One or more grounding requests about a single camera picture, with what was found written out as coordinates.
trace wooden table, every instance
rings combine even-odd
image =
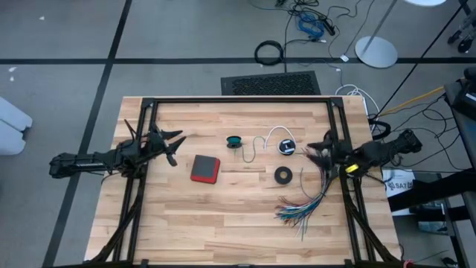
[[[363,103],[357,96],[343,98],[353,146],[358,147],[371,140]],[[137,125],[140,104],[141,98],[123,99],[113,147],[129,138],[123,120]],[[164,156],[149,163],[135,263],[147,258],[151,264],[343,264],[345,258],[352,258],[339,183],[332,185],[312,214],[303,240],[296,237],[298,228],[284,226],[274,218],[278,197],[306,201],[300,188],[301,170],[309,195],[317,194],[321,185],[318,169],[306,157],[277,152],[276,144],[289,137],[285,130],[273,132],[266,151],[263,142],[257,140],[257,155],[251,164],[244,163],[241,149],[234,152],[225,146],[226,137],[241,136],[249,160],[253,138],[266,137],[277,125],[291,130],[298,148],[322,141],[329,129],[325,104],[161,103],[157,119],[161,129],[183,130],[187,139],[178,149],[177,167],[169,166]],[[215,185],[190,180],[196,154],[221,160]],[[279,166],[289,167],[294,174],[288,185],[274,181]],[[126,180],[119,175],[103,183],[86,259],[94,257],[116,229],[125,185]],[[384,186],[363,179],[362,191],[370,226],[399,258]],[[365,258],[360,229],[358,233]]]

